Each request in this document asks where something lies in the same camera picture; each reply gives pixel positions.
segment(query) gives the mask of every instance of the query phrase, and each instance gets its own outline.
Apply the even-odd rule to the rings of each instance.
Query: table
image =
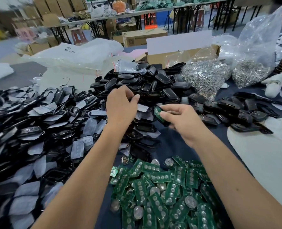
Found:
[[[137,46],[137,47],[129,47],[124,48],[125,52],[131,52],[134,49],[144,49],[146,45]],[[11,86],[24,87],[26,85],[30,85],[31,83],[27,81],[27,79],[32,79],[33,77],[38,76],[39,73],[44,73],[46,68],[44,66],[39,65],[36,62],[28,62],[22,64],[11,65],[11,67],[15,70],[15,73],[9,75],[3,79],[0,79],[0,89],[7,89]],[[245,91],[245,92],[255,92],[259,95],[264,96],[264,91],[262,90],[263,85],[259,84],[257,86],[247,87],[243,89],[238,89],[237,86],[233,83],[232,80],[228,80],[229,84],[228,89],[219,90],[216,99],[219,100],[223,97],[231,96],[237,91]],[[282,100],[280,96],[275,98],[275,100]],[[270,105],[270,107],[278,113],[282,117],[282,111]],[[172,157],[174,155],[179,155],[181,158],[185,160],[199,160],[196,152],[188,147],[181,136],[174,130],[163,127],[160,123],[154,123],[157,130],[161,132],[161,135],[157,138],[161,141],[161,145],[157,149],[153,149],[151,151],[153,159],[156,158],[160,161],[160,164],[164,167],[163,161],[166,158]],[[210,130],[223,142],[225,145],[232,151],[232,153],[239,159],[240,157],[233,149],[231,144],[227,138],[227,127],[224,125],[219,125],[216,128],[210,128]],[[115,166],[119,166],[121,163],[121,157],[123,154],[118,152],[116,155],[116,159],[114,161]],[[120,229],[121,228],[121,218],[119,214],[113,214],[109,210],[111,194],[113,187],[108,185],[105,196],[103,199],[103,203],[98,215],[96,229]],[[224,211],[221,214],[222,220],[224,223],[223,229],[233,228],[231,221],[229,220],[227,213]]]
[[[50,27],[55,39],[59,42],[58,37],[60,37],[61,42],[66,42],[66,38],[63,35],[63,32],[65,32],[65,35],[67,37],[67,41],[70,41],[68,34],[65,30],[66,26],[71,26],[71,25],[77,25],[77,24],[88,24],[92,30],[93,34],[96,37],[100,36],[100,29],[104,32],[104,37],[109,39],[109,35],[107,34],[107,29],[106,29],[106,21],[109,19],[120,19],[120,18],[127,18],[127,17],[135,17],[136,19],[136,25],[138,30],[142,30],[142,25],[141,25],[141,15],[144,15],[144,19],[146,18],[146,15],[152,14],[152,13],[157,13],[157,12],[162,12],[162,11],[174,11],[174,19],[177,17],[180,19],[180,14],[182,14],[184,11],[187,11],[188,14],[184,16],[185,18],[185,29],[182,29],[182,24],[181,24],[181,32],[183,33],[188,33],[189,32],[189,26],[192,20],[192,17],[195,16],[195,24],[194,24],[194,29],[193,31],[195,32],[196,30],[196,21],[197,21],[197,16],[198,16],[198,11],[202,5],[208,5],[208,4],[214,4],[214,3],[220,3],[218,7],[218,12],[217,16],[219,16],[219,13],[222,13],[224,10],[226,11],[225,13],[225,18],[223,20],[223,25],[225,26],[225,31],[227,29],[227,25],[230,21],[230,10],[233,8],[235,0],[214,0],[212,2],[202,2],[202,3],[187,3],[185,5],[181,6],[172,6],[169,8],[161,8],[161,9],[151,9],[151,10],[143,10],[143,11],[135,11],[131,13],[123,13],[119,15],[114,15],[110,17],[100,17],[100,18],[95,18],[95,19],[86,19],[86,20],[80,20],[80,21],[74,21],[74,22],[68,22],[68,23],[61,23],[59,26],[53,26]],[[213,9],[211,10],[210,14],[210,21],[212,18],[212,12]],[[214,29],[217,27],[217,30],[219,28],[219,25],[221,23],[221,15],[220,18],[216,18],[214,22]],[[174,26],[175,26],[175,21],[173,21],[173,34],[174,34]]]

